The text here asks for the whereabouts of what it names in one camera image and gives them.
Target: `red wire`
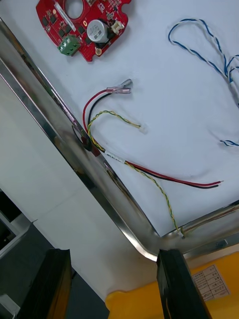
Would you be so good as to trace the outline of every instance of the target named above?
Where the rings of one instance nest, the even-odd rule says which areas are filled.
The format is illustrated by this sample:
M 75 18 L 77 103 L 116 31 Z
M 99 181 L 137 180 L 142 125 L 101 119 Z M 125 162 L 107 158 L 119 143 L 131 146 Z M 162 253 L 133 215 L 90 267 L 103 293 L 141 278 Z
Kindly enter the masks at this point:
M 86 109 L 87 107 L 89 106 L 89 104 L 96 98 L 98 97 L 99 95 L 103 94 L 103 93 L 106 93 L 107 90 L 103 90 L 103 91 L 100 91 L 99 93 L 97 93 L 96 95 L 94 95 L 85 105 L 84 107 L 84 110 L 83 110 L 83 125 L 84 125 L 84 128 L 86 130 L 86 133 L 88 133 L 88 128 L 86 126 Z M 151 173 L 151 174 L 154 174 L 158 177 L 162 177 L 162 178 L 166 178 L 166 179 L 169 179 L 170 181 L 174 181 L 174 182 L 177 182 L 177 183 L 181 183 L 181 184 L 187 184 L 187 185 L 194 185 L 194 186 L 201 186 L 201 187 L 207 187 L 207 186 L 214 186 L 214 185 L 218 185 L 220 184 L 221 182 L 220 181 L 216 181 L 214 183 L 209 183 L 209 184 L 201 184 L 201 183 L 193 183 L 193 182 L 190 182 L 190 181 L 185 181 L 185 180 L 180 180 L 180 179 L 177 179 L 177 178 L 173 178 L 173 177 L 169 177 L 169 176 L 166 176 L 166 175 L 162 175 L 162 174 L 159 174 L 159 173 L 156 173 L 152 170 L 149 170 L 147 168 L 144 168 L 140 165 L 137 165 L 137 164 L 134 164 L 134 163 L 131 163 L 129 161 L 126 161 L 126 163 L 128 163 L 129 165 L 132 165 L 134 166 L 135 168 L 138 168 L 138 169 L 142 169 L 144 171 L 147 171 L 148 173 Z
M 103 90 L 103 91 L 100 91 L 99 93 L 97 93 L 96 95 L 94 95 L 87 103 L 86 103 L 86 106 L 84 107 L 84 110 L 83 110 L 83 115 L 82 115 L 82 119 L 83 119 L 83 125 L 84 125 L 84 128 L 86 130 L 86 133 L 88 133 L 88 128 L 86 126 L 86 109 L 88 107 L 88 105 L 96 98 L 98 97 L 99 95 L 103 94 L 103 93 L 106 93 L 107 90 Z
M 131 163 L 129 161 L 126 161 L 129 165 L 132 165 L 134 166 L 135 168 L 138 168 L 138 169 L 143 169 L 144 171 L 147 171 L 151 174 L 154 174 L 154 175 L 157 175 L 158 177 L 162 177 L 162 178 L 166 178 L 166 179 L 169 179 L 171 181 L 174 181 L 174 182 L 177 182 L 177 183 L 182 183 L 182 184 L 187 184 L 187 185 L 194 185 L 194 186 L 201 186 L 201 187 L 207 187 L 207 186 L 213 186 L 213 185 L 217 185 L 217 184 L 220 184 L 221 182 L 220 181 L 216 181 L 214 183 L 209 183 L 209 184 L 200 184 L 200 183 L 193 183 L 193 182 L 190 182 L 190 181 L 186 181 L 186 180 L 180 180 L 180 179 L 176 179 L 176 178 L 173 178 L 173 177 L 169 177 L 169 176 L 166 176 L 166 175 L 162 175 L 162 174 L 159 174 L 159 173 L 156 173 L 152 170 L 149 170 L 147 168 L 144 168 L 142 166 L 139 166 L 137 164 L 134 164 L 134 163 Z

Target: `red circuit board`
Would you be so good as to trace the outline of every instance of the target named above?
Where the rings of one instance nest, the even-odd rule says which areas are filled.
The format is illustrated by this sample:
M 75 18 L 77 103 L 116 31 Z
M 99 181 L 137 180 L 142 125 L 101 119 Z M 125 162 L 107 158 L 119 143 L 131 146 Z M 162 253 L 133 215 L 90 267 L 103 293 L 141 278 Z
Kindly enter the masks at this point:
M 66 1 L 40 0 L 36 6 L 38 17 L 48 36 L 58 47 L 62 43 L 63 36 L 76 37 L 80 46 L 78 51 L 88 62 L 92 61 L 95 54 L 101 56 L 127 27 L 128 17 L 121 8 L 131 0 L 82 0 L 83 12 L 77 19 L 72 19 L 66 14 Z M 119 21 L 123 28 L 118 34 L 114 34 L 108 43 L 99 48 L 94 42 L 89 42 L 87 36 L 87 26 L 94 19 L 103 21 L 109 28 Z

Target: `yellow and green twisted wire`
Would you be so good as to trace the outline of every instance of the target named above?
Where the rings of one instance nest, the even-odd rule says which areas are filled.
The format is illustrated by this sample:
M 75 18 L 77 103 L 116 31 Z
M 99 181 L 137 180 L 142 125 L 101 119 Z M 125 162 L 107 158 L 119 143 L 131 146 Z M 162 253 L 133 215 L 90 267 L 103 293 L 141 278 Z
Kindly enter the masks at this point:
M 94 145 L 99 149 L 101 150 L 102 152 L 105 152 L 106 150 L 99 144 L 97 143 L 97 141 L 94 139 L 94 137 L 92 136 L 92 133 L 91 133 L 91 127 L 92 127 L 92 124 L 93 122 L 102 114 L 110 114 L 110 115 L 113 115 L 113 116 L 116 116 L 118 119 L 124 121 L 125 123 L 129 124 L 129 125 L 132 125 L 134 126 L 135 128 L 137 129 L 140 129 L 141 125 L 138 125 L 138 124 L 135 124 L 129 120 L 127 120 L 126 118 L 123 118 L 122 116 L 120 116 L 119 114 L 115 113 L 114 111 L 101 111 L 99 112 L 98 114 L 96 114 L 92 120 L 90 121 L 89 125 L 88 125 L 88 135 L 90 137 L 90 139 L 92 140 L 92 142 L 94 143 Z M 177 226 L 177 223 L 176 223 L 176 220 L 175 220 L 175 217 L 174 217 L 174 214 L 173 214 L 173 210 L 172 210 L 172 207 L 171 207 L 171 204 L 170 204 L 170 201 L 169 201 L 169 198 L 168 198 L 168 195 L 165 193 L 165 191 L 163 190 L 163 188 L 159 185 L 159 183 L 154 179 L 152 178 L 151 176 L 147 175 L 146 173 L 140 171 L 139 169 L 137 169 L 136 167 L 134 167 L 133 165 L 130 165 L 129 163 L 125 162 L 124 164 L 128 165 L 129 167 L 131 167 L 132 169 L 136 170 L 137 172 L 139 172 L 141 175 L 145 176 L 146 178 L 148 178 L 149 180 L 151 180 L 161 191 L 161 193 L 163 194 L 163 196 L 165 197 L 166 199 L 166 202 L 167 202 L 167 206 L 168 206 L 168 210 L 169 210 L 169 214 L 170 214 L 170 217 L 174 223 L 174 226 L 175 228 L 177 229 L 177 231 L 179 232 L 179 228 Z

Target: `green terminal block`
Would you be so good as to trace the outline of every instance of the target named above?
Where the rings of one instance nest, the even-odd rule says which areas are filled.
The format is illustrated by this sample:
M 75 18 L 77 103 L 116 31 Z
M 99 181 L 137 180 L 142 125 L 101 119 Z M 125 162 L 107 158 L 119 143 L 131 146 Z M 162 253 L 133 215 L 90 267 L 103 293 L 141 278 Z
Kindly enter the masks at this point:
M 80 43 L 77 37 L 74 35 L 67 35 L 62 40 L 61 44 L 58 46 L 58 50 L 65 55 L 73 55 L 80 47 Z

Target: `stainless steel frame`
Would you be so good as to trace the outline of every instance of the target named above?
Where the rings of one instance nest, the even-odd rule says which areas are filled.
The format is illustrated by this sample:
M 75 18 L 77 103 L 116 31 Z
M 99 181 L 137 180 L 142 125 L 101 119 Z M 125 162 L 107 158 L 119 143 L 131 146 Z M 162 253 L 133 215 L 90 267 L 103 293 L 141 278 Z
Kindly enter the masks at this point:
M 179 248 L 190 257 L 239 243 L 239 202 L 185 225 L 184 239 L 176 231 L 161 238 L 104 157 L 86 150 L 81 125 L 1 19 L 0 75 L 142 255 L 155 261 L 160 248 Z

